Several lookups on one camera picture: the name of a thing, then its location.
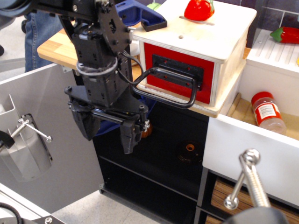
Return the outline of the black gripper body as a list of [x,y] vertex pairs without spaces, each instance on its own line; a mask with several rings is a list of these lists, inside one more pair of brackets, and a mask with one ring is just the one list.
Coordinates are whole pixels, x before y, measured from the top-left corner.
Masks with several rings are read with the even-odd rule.
[[88,99],[85,86],[68,86],[64,89],[65,94],[70,98],[69,105],[78,104],[90,107],[94,117],[121,124],[124,120],[133,120],[139,125],[142,131],[149,127],[147,119],[148,107],[136,99],[127,88],[120,97],[111,105],[100,105]]

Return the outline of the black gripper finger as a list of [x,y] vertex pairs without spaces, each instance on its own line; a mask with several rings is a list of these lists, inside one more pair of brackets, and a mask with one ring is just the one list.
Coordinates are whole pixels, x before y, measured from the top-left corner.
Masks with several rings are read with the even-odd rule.
[[121,144],[124,154],[133,153],[134,147],[140,142],[142,131],[134,121],[123,121],[120,126]]
[[101,119],[93,116],[90,107],[72,104],[70,110],[82,135],[87,140],[91,140],[100,129]]

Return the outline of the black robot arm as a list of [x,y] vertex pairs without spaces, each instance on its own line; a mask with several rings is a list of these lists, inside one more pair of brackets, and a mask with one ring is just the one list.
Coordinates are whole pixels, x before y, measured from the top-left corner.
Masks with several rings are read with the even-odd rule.
[[82,135],[90,140],[107,120],[120,125],[125,154],[133,152],[149,127],[148,107],[133,95],[128,53],[130,30],[112,0],[3,0],[0,14],[18,17],[38,11],[59,17],[77,54],[82,85],[69,86],[69,106]]

